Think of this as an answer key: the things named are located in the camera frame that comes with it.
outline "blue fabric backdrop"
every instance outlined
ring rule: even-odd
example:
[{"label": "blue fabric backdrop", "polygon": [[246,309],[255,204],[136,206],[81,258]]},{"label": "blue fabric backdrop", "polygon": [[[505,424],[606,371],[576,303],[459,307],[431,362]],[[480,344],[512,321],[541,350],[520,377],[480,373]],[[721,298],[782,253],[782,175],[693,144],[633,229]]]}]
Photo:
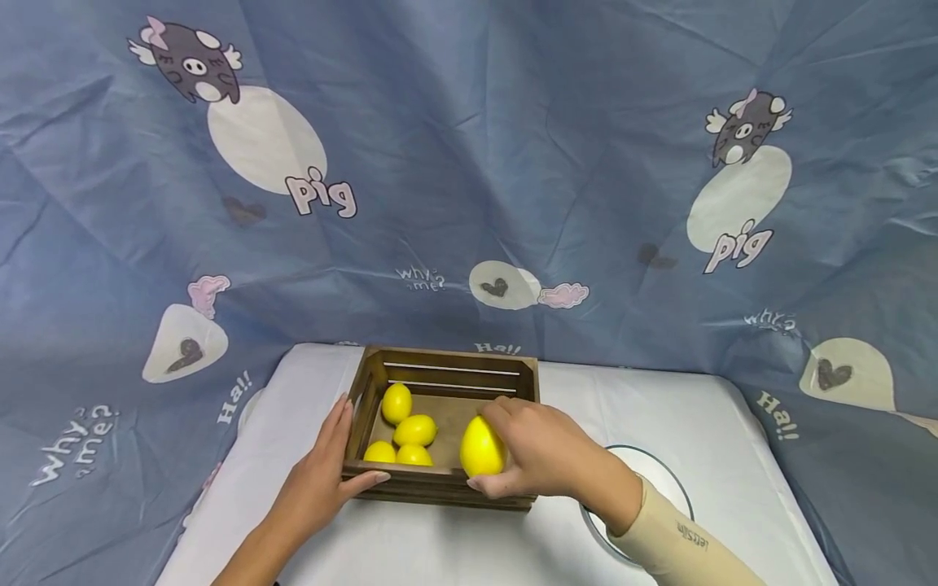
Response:
[{"label": "blue fabric backdrop", "polygon": [[297,341],[710,372],[938,575],[938,5],[51,0],[0,35],[0,575],[147,584]]}]

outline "person's right hand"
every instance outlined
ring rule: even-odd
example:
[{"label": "person's right hand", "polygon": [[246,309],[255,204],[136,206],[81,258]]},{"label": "person's right hand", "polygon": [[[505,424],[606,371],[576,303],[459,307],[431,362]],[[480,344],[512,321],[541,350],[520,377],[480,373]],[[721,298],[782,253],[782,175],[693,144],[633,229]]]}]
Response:
[{"label": "person's right hand", "polygon": [[511,458],[496,475],[469,479],[491,499],[517,494],[568,496],[595,511],[617,535],[642,507],[642,481],[590,439],[569,415],[519,398],[499,397],[480,410]]}]

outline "person's left hand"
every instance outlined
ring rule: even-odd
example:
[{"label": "person's left hand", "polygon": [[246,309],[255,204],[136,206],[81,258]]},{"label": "person's left hand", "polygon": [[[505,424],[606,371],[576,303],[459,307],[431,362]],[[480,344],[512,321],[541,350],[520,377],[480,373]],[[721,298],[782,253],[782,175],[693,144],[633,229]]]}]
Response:
[{"label": "person's left hand", "polygon": [[372,471],[342,481],[351,430],[352,402],[343,393],[326,416],[316,444],[294,465],[267,513],[263,524],[296,547],[328,525],[350,499],[390,478],[386,472]]}]

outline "brown heart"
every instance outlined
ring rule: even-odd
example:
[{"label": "brown heart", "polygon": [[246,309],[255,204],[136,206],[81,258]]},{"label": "brown heart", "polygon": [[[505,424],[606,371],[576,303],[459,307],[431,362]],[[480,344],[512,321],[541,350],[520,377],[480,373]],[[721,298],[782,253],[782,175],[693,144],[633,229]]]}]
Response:
[{"label": "brown heart", "polygon": [[205,356],[205,353],[202,352],[202,346],[192,338],[185,338],[179,342],[179,353],[182,354],[182,358],[179,358],[173,362],[169,368],[166,368],[166,372],[181,370],[199,362],[202,360],[203,356]]},{"label": "brown heart", "polygon": [[646,242],[639,248],[636,258],[639,263],[650,268],[669,269],[677,266],[677,259],[660,256],[658,247],[650,242]]},{"label": "brown heart", "polygon": [[505,293],[508,291],[508,284],[501,277],[495,280],[494,285],[491,283],[482,283],[480,287],[482,287],[482,291],[485,293],[495,295],[496,297],[504,297]]},{"label": "brown heart", "polygon": [[822,391],[840,386],[854,376],[854,367],[849,364],[842,364],[837,368],[830,363],[830,360],[822,358],[818,360],[818,386]]},{"label": "brown heart", "polygon": [[247,228],[267,217],[267,210],[259,203],[244,205],[240,200],[233,197],[221,198],[221,202],[224,204],[228,216],[242,228]]}]

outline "wooden crate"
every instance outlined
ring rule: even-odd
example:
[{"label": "wooden crate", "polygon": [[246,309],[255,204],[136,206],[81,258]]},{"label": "wooden crate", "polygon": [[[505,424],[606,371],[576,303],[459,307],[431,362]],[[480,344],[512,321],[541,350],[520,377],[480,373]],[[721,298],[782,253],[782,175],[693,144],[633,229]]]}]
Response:
[{"label": "wooden crate", "polygon": [[[433,467],[366,462],[372,442],[391,442],[394,427],[381,416],[381,400],[392,383],[404,383],[414,397],[413,414],[433,418],[439,431],[428,451]],[[537,496],[489,500],[466,485],[460,443],[479,406],[496,397],[540,401],[537,360],[518,356],[368,347],[349,391],[356,406],[342,477],[384,470],[390,480],[359,498],[402,503],[450,504],[512,511],[530,510]]]}]

